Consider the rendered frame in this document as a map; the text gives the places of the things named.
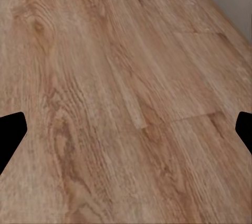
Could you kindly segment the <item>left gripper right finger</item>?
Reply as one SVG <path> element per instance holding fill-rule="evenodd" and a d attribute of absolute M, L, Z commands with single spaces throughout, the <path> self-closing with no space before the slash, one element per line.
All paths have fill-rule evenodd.
<path fill-rule="evenodd" d="M 243 111 L 240 112 L 235 130 L 252 154 L 252 114 Z"/>

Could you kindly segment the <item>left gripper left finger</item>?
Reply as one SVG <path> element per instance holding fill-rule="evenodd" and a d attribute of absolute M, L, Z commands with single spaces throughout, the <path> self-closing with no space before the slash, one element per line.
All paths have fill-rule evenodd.
<path fill-rule="evenodd" d="M 27 133 L 23 112 L 0 118 L 0 175 Z"/>

